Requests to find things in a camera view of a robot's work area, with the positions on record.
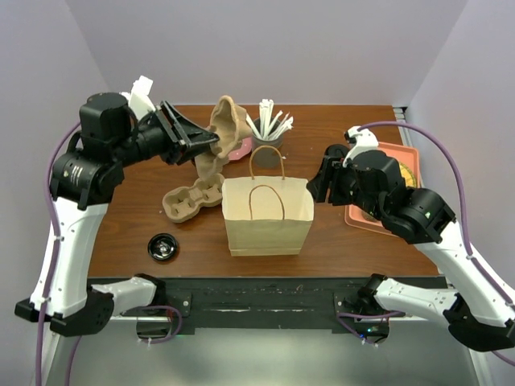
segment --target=cardboard piece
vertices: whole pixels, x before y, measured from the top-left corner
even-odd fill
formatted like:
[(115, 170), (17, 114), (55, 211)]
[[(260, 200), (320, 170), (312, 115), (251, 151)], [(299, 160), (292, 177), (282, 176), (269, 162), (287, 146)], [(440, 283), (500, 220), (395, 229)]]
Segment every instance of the cardboard piece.
[(221, 173), (229, 163), (229, 153), (241, 146), (244, 138), (250, 137), (252, 130), (247, 125), (247, 110), (224, 95), (212, 110), (208, 131), (218, 135), (220, 140), (210, 145), (211, 152), (195, 157), (196, 171), (200, 179), (208, 179)]
[(222, 202), (223, 175), (212, 175), (206, 181), (197, 179), (192, 187), (178, 187), (163, 197), (163, 208), (174, 223), (196, 216), (202, 207), (215, 207)]
[(250, 177), (222, 185), (229, 250), (232, 256), (297, 255), (315, 214), (307, 180), (287, 178), (282, 158), (282, 176), (254, 176), (252, 160), (260, 149), (249, 160)]

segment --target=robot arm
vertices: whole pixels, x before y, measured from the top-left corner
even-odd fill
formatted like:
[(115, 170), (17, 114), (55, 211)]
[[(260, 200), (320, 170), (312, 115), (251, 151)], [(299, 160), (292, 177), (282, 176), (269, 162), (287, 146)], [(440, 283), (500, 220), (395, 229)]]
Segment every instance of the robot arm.
[(433, 320), (476, 351), (515, 347), (515, 291), (477, 250), (467, 254), (461, 227), (442, 197), (406, 187), (398, 162), (377, 149), (369, 130), (358, 128), (345, 134), (350, 150), (342, 145), (326, 150), (308, 189), (317, 202), (328, 196), (333, 205), (357, 205), (380, 220), (429, 257), (454, 288), (420, 289), (373, 275), (349, 305), (358, 313), (397, 310)]
[[(38, 283), (30, 298), (17, 303), (15, 313), (37, 322), (46, 302), (45, 320), (63, 336), (96, 334), (112, 315), (165, 304), (164, 283), (143, 274), (111, 285), (87, 286), (97, 232), (114, 189), (124, 179), (124, 167), (156, 155), (180, 165), (219, 139), (166, 101), (153, 106), (141, 89), (145, 87), (138, 86), (144, 85), (134, 84), (128, 97), (114, 92), (91, 96), (80, 108), (82, 130), (52, 168), (50, 190), (61, 238), (50, 294), (43, 298), (55, 241), (52, 226)], [(82, 148), (77, 148), (79, 139)]]

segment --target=paper bag handle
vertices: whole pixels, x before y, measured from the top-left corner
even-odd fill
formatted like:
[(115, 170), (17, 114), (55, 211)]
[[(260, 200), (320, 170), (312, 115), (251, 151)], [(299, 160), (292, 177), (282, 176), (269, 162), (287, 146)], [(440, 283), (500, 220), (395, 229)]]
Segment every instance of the paper bag handle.
[(256, 187), (253, 187), (252, 188), (252, 191), (250, 191), (249, 193), (249, 210), (250, 210), (250, 219), (253, 220), (253, 214), (252, 214), (252, 193), (258, 189), (259, 187), (269, 187), (270, 189), (272, 189), (275, 193), (275, 195), (277, 196), (277, 198), (279, 199), (279, 202), (281, 203), (281, 209), (282, 209), (282, 219), (284, 220), (284, 202), (282, 201), (281, 199), (281, 196), (279, 195), (279, 193), (277, 193), (277, 191), (275, 189), (273, 189), (270, 185), (257, 185)]
[(252, 176), (252, 179), (256, 179), (254, 177), (254, 170), (252, 170), (252, 160), (254, 159), (254, 155), (256, 155), (256, 153), (261, 150), (261, 149), (272, 149), (274, 150), (277, 155), (279, 156), (279, 161), (281, 162), (281, 171), (282, 171), (282, 179), (285, 179), (286, 176), (284, 175), (284, 161), (282, 160), (282, 155), (281, 155), (281, 152), (279, 150), (277, 150), (277, 148), (273, 147), (273, 146), (269, 146), (269, 145), (262, 145), (262, 146), (259, 146), (255, 151), (252, 152), (252, 154), (250, 155), (250, 160), (249, 160), (249, 169), (250, 169), (250, 175)]

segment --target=brown tabletop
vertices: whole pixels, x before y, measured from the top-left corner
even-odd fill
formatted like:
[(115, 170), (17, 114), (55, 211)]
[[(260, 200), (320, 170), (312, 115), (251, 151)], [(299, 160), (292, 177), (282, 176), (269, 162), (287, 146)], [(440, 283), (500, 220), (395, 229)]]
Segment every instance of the brown tabletop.
[[(257, 106), (246, 106), (252, 117)], [(295, 128), (285, 134), (282, 153), (288, 177), (311, 179), (323, 152), (333, 143), (344, 143), (343, 132), (353, 125), (393, 120), (390, 106), (276, 106), (295, 117)], [(199, 125), (209, 123), (212, 106), (182, 106), (179, 110)], [(401, 143), (398, 129), (375, 129), (382, 142)], [(226, 178), (249, 175), (249, 158), (225, 166)], [(273, 175), (279, 170), (260, 170)], [(435, 275), (435, 266), (413, 246), (393, 236), (349, 227), (344, 208), (327, 203), (315, 205), (315, 219), (298, 256), (231, 257), (221, 206), (202, 208), (193, 219), (173, 224), (161, 201), (170, 190), (190, 187), (196, 180), (189, 162), (168, 166), (159, 158), (126, 169), (126, 179), (117, 188), (97, 236), (89, 270), (92, 277), (127, 277), (148, 273), (156, 277), (304, 276), (349, 277), (386, 275)], [(174, 235), (178, 256), (158, 263), (146, 251), (157, 233)]]

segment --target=gray cup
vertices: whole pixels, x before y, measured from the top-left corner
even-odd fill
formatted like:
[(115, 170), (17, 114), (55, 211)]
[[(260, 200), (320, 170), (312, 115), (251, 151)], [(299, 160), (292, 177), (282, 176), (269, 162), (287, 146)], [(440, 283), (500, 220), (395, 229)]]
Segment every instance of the gray cup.
[[(279, 124), (281, 122), (277, 121), (275, 122), (274, 128), (272, 129), (271, 133), (274, 132), (279, 127)], [(261, 119), (258, 118), (254, 120), (254, 124), (256, 125), (257, 129), (259, 130), (259, 125), (261, 124)], [(255, 151), (259, 146), (267, 145), (272, 146), (276, 149), (280, 149), (282, 146), (282, 137), (284, 134), (279, 136), (279, 138), (274, 139), (273, 141), (265, 141), (259, 138), (252, 136), (252, 151)], [(254, 156), (253, 161), (257, 166), (260, 167), (267, 167), (267, 168), (273, 168), (276, 167), (279, 164), (279, 156), (278, 154), (273, 151), (272, 149), (262, 149), (259, 150), (256, 155)]]

